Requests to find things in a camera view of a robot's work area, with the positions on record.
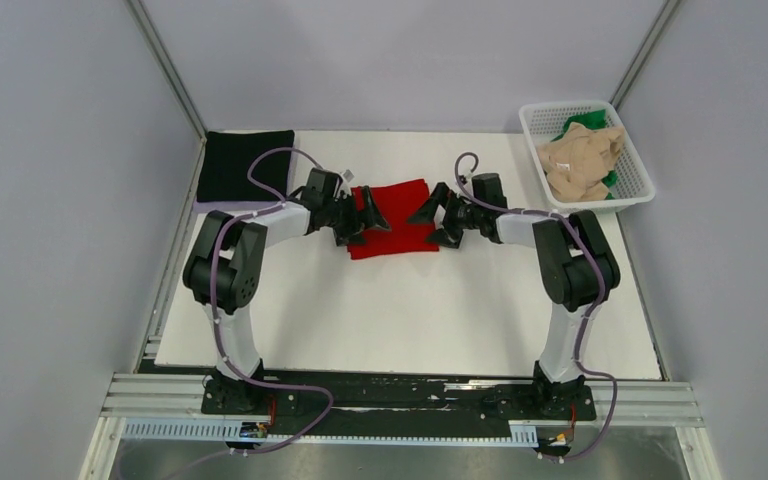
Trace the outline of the red t shirt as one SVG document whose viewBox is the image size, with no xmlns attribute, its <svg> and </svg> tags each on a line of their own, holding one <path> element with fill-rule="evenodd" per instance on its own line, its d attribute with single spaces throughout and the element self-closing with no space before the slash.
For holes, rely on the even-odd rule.
<svg viewBox="0 0 768 480">
<path fill-rule="evenodd" d="M 429 198 L 429 187 L 424 179 L 371 187 L 370 192 L 391 230 L 365 231 L 362 234 L 363 244 L 347 247 L 352 260 L 439 251 L 438 245 L 426 241 L 426 238 L 435 230 L 432 224 L 409 224 L 407 222 L 408 218 Z"/>
</svg>

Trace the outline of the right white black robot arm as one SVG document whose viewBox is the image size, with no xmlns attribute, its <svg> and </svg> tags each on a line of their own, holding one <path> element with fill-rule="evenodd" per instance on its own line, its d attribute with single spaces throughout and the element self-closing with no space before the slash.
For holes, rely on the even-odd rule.
<svg viewBox="0 0 768 480">
<path fill-rule="evenodd" d="M 564 215 L 512 209 L 500 176 L 484 173 L 459 177 L 456 190 L 438 183 L 408 221 L 433 226 L 426 240 L 441 247 L 459 248 L 465 231 L 474 230 L 492 243 L 534 250 L 552 311 L 533 370 L 531 403 L 537 413 L 552 418 L 582 399 L 589 327 L 621 279 L 597 215 L 591 210 Z"/>
</svg>

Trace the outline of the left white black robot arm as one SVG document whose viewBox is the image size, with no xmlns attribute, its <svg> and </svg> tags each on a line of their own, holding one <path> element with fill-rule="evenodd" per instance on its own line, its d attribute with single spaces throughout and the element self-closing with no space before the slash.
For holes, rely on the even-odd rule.
<svg viewBox="0 0 768 480">
<path fill-rule="evenodd" d="M 370 188 L 354 195 L 342 183 L 338 173 L 314 168 L 305 185 L 262 210 L 206 215 L 182 274 L 184 286 L 204 308 L 217 350 L 202 412 L 258 412 L 267 392 L 280 388 L 263 378 L 251 318 L 268 248 L 321 229 L 331 230 L 339 246 L 362 244 L 369 230 L 390 231 Z"/>
</svg>

